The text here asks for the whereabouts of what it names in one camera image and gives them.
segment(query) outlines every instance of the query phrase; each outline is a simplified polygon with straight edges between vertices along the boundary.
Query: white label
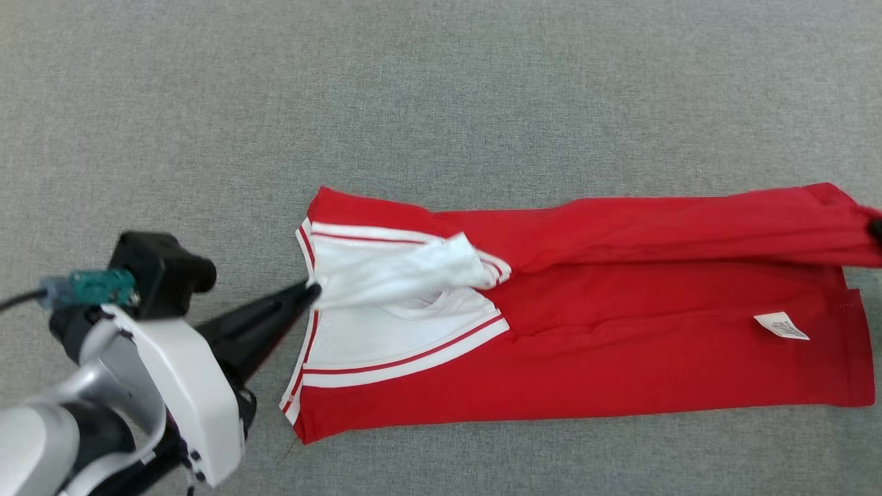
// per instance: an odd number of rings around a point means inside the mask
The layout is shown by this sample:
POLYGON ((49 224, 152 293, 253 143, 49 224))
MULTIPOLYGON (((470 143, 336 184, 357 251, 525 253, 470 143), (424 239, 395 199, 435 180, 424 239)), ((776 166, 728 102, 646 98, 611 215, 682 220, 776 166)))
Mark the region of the white label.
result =
POLYGON ((793 320, 790 320, 787 313, 767 313, 765 315, 755 315, 753 318, 756 319, 762 327, 765 327, 780 337, 809 341, 809 336, 796 328, 796 325, 794 325, 793 320))

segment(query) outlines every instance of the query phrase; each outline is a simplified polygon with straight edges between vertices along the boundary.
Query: gray carpet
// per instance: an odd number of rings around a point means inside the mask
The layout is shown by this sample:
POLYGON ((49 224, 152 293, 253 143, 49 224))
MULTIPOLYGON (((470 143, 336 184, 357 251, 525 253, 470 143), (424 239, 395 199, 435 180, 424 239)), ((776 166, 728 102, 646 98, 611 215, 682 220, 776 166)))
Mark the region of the gray carpet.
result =
MULTIPOLYGON (((5 0, 0 294, 163 229, 218 266, 207 318, 304 276, 294 232, 321 184, 443 209, 833 181, 882 207, 879 26, 874 0, 5 0)), ((882 361, 879 274, 849 277, 882 361)), ((2 404, 71 372, 46 318, 2 317, 2 404)), ((882 407, 390 428, 289 453, 276 403, 302 336, 254 379, 246 459, 213 494, 882 492, 882 407)), ((176 472, 153 494, 183 491, 176 472)))

